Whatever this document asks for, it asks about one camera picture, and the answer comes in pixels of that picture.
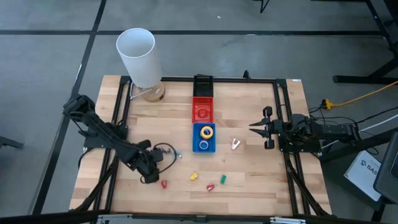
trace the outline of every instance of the red container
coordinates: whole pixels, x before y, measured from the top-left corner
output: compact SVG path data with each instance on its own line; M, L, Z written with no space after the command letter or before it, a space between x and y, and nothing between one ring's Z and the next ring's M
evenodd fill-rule
M192 123L213 122L213 97L192 98Z

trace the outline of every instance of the blue bin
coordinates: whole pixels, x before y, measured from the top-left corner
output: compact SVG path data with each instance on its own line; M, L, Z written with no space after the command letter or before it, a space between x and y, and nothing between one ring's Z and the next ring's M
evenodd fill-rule
M210 126L213 128L213 136L209 139L203 139L200 136L200 131L203 127ZM202 150L199 147L199 142L202 140L207 141L209 147L206 150ZM193 152L216 152L216 125L214 123L194 123L193 124L193 136L192 136L192 150Z

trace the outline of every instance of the concrete floor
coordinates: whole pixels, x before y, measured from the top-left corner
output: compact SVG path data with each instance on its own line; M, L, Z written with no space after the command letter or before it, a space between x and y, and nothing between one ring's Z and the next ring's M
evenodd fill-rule
M0 30L91 30L99 5L100 0L0 0ZM382 1L374 1L374 5L383 20L389 18ZM366 5L358 2L271 0L260 14L259 2L249 0L108 1L99 30L132 27L150 30L377 29ZM116 35L96 37L80 93L96 99L103 75L127 75L115 48L116 38ZM155 38L165 76L202 73L241 77L243 71L249 70L252 77L258 78L299 78L303 81L309 108L319 105L322 98L343 102L380 88L379 85L336 84L331 78L333 75L367 75L392 58L384 40L375 37L157 35ZM29 212L57 133L62 105L69 97L87 41L87 35L0 35L0 94L3 96L0 98L0 135L25 143L20 151L8 147L0 151L0 217ZM389 76L398 76L398 71ZM394 87L326 112L325 116L359 120L396 106L397 100ZM393 114L396 111L367 121L361 127ZM398 121L393 121L372 129L372 133L397 125ZM74 124L70 124L44 206L45 213L68 210L82 145L83 138ZM377 158L382 159L385 146L378 149L381 155ZM324 175L335 215L370 220L373 211L369 207L330 181L327 171ZM387 206L383 221L398 223L397 212L397 206Z

